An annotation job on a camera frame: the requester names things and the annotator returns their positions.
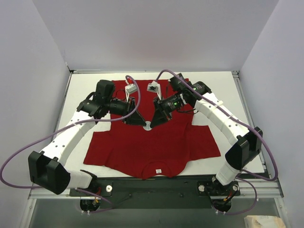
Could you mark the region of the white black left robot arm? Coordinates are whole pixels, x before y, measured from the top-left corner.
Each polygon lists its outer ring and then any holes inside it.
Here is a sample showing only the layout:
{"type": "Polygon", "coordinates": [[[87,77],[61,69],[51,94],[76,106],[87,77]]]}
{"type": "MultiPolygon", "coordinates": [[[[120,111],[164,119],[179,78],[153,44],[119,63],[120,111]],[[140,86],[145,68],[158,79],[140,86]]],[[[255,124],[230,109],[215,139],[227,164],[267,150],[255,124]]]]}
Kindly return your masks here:
{"type": "Polygon", "coordinates": [[[29,176],[32,183],[54,194],[61,194],[65,189],[81,189],[86,195],[97,191],[97,177],[85,170],[68,171],[65,164],[81,139],[98,122],[104,122],[108,113],[118,116],[125,124],[145,126],[146,122],[138,112],[141,95],[136,81],[126,76],[126,101],[113,97],[115,84],[109,80],[100,80],[95,91],[91,92],[77,107],[70,124],[56,133],[54,140],[39,152],[32,152],[28,157],[29,176]]]}

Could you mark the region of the round painted brooch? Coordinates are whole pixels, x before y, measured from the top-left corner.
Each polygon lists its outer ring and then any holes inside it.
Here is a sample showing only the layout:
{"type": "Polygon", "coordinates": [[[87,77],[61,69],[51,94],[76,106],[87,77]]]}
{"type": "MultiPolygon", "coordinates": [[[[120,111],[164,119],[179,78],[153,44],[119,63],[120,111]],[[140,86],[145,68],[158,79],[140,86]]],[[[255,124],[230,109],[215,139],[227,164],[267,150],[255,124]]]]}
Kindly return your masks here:
{"type": "Polygon", "coordinates": [[[143,126],[143,129],[146,130],[146,131],[152,130],[152,128],[151,128],[151,122],[150,121],[146,121],[145,122],[145,126],[143,126]]]}

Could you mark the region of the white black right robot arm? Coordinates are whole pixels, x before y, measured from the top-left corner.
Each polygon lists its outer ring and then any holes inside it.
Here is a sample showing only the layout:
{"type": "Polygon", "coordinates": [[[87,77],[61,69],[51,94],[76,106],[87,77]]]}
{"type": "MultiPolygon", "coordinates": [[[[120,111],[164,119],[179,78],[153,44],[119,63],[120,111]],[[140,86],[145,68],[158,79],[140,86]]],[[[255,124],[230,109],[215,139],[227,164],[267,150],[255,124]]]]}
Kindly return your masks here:
{"type": "Polygon", "coordinates": [[[215,176],[215,181],[222,186],[229,185],[243,168],[254,160],[261,152],[262,131],[252,131],[237,123],[237,118],[218,100],[211,89],[201,81],[192,84],[177,74],[169,79],[174,95],[163,98],[161,86],[152,81],[147,91],[156,93],[153,100],[155,112],[150,128],[164,124],[172,119],[172,112],[190,105],[205,115],[225,135],[231,148],[225,154],[225,163],[215,176]]]}

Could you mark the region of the red t-shirt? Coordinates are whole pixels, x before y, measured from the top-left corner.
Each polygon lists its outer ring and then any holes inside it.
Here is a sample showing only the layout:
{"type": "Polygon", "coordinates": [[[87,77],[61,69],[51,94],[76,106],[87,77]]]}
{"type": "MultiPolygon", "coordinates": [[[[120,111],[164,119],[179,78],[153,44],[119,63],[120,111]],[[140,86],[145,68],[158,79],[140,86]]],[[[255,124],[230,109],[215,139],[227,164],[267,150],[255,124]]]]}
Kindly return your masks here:
{"type": "Polygon", "coordinates": [[[84,164],[105,166],[129,176],[147,179],[174,177],[187,162],[219,157],[219,148],[208,126],[192,124],[190,105],[172,113],[172,120],[150,131],[122,121],[93,133],[84,164]]]}

